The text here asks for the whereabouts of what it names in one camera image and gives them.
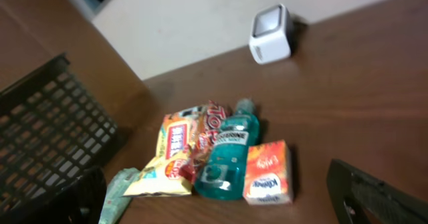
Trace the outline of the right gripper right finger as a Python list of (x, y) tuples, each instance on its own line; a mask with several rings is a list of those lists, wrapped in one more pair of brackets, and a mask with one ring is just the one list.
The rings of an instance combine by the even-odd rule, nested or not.
[(427, 203), (339, 159), (326, 177), (339, 223), (370, 223), (365, 211), (382, 223), (427, 223)]

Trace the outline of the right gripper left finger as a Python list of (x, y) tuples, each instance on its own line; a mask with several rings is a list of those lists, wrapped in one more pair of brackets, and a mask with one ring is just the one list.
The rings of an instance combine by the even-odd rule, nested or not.
[(1, 215), (1, 224), (97, 223), (107, 184), (99, 166)]

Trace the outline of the teal wet wipes pack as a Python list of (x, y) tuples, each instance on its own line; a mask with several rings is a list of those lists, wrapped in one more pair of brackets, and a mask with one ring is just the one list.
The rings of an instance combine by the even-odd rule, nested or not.
[(107, 186), (106, 196), (99, 224), (115, 224), (127, 208), (130, 197), (123, 194), (127, 188), (138, 178), (139, 170), (136, 168), (119, 171)]

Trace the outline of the cream snack bag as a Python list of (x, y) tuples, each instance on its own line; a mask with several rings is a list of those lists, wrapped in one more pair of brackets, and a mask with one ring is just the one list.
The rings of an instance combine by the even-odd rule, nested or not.
[(125, 197), (191, 194), (192, 184), (180, 170), (190, 159), (203, 129), (206, 110), (204, 104), (165, 115), (158, 133), (156, 154), (124, 192)]

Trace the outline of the small orange box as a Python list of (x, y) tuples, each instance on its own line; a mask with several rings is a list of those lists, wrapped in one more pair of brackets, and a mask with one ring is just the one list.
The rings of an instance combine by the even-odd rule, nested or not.
[(249, 147), (243, 188), (248, 204), (291, 203), (292, 185), (292, 157), (284, 140)]

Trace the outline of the blue Listerine mouthwash bottle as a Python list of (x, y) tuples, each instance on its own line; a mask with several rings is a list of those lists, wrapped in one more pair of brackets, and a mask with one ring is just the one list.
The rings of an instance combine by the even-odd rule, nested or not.
[(256, 107), (248, 98), (238, 101), (235, 112), (220, 125), (207, 164), (194, 188), (203, 197), (239, 200), (243, 196), (248, 151), (259, 142)]

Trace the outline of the chocolate bar wrapper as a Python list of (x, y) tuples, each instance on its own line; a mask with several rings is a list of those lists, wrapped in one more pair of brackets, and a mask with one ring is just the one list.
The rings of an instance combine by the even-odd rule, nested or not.
[(188, 161), (180, 169), (180, 174), (192, 185), (207, 164), (222, 122), (230, 115), (231, 110), (228, 106), (212, 100), (204, 105), (199, 118), (195, 145), (191, 148)]

